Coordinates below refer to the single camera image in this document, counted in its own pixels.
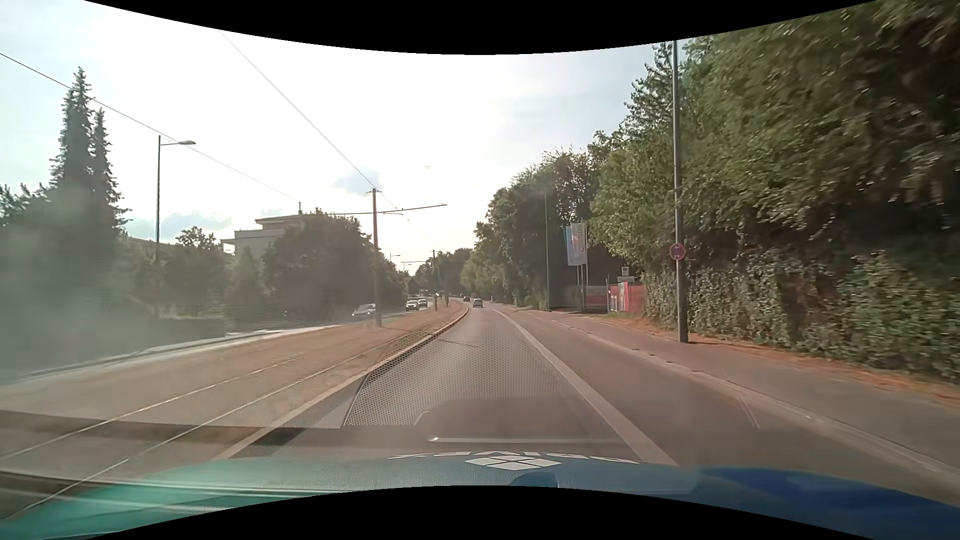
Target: road median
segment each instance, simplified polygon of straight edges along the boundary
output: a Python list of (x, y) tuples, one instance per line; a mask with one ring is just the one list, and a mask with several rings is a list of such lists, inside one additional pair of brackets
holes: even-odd
[(47, 479), (42, 483), (54, 491), (5, 497), (3, 513), (242, 448), (467, 313), (451, 303), (385, 320), (382, 328), (350, 324), (3, 388), (0, 472)]

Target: dark car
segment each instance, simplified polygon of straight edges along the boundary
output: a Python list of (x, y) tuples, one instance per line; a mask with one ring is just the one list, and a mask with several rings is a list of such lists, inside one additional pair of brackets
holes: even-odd
[(354, 319), (366, 319), (368, 317), (373, 317), (373, 312), (376, 311), (376, 305), (374, 304), (363, 304), (353, 311)]

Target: street lamp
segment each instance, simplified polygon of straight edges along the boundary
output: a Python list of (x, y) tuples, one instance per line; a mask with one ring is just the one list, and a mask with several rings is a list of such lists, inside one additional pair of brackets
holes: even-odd
[[(154, 265), (159, 263), (160, 260), (160, 147), (161, 146), (173, 146), (177, 144), (190, 145), (197, 144), (192, 140), (181, 140), (178, 142), (167, 142), (163, 143), (161, 141), (161, 135), (156, 136), (156, 236), (154, 237)], [(160, 314), (159, 304), (154, 306), (155, 315)]]

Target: traffic sign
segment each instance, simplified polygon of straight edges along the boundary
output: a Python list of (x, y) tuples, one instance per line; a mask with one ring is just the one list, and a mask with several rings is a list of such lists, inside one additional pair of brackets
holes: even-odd
[(686, 256), (686, 248), (683, 244), (674, 244), (670, 246), (670, 258), (682, 260)]

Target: banner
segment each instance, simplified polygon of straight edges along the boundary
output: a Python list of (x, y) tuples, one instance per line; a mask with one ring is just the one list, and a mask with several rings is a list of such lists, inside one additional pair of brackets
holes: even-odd
[(587, 224), (573, 223), (566, 226), (566, 264), (587, 264)]

